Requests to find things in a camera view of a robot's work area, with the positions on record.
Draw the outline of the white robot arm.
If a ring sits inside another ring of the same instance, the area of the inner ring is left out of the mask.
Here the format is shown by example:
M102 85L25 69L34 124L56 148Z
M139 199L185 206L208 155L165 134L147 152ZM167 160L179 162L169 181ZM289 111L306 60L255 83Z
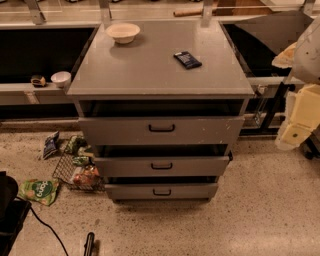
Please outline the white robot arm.
M287 78L304 83L297 92L286 96L285 121L275 144L281 150L299 147L320 124L320 17L317 17L299 39L272 61L278 68L290 68Z

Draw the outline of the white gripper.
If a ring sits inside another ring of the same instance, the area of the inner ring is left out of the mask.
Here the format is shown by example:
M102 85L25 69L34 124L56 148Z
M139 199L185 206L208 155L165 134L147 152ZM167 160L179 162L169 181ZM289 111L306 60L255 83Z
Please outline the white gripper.
M289 45L273 60L277 68L291 68L297 43ZM286 98L286 119L278 130L275 145L280 150L299 147L320 124L320 86L306 84L297 93L289 92Z

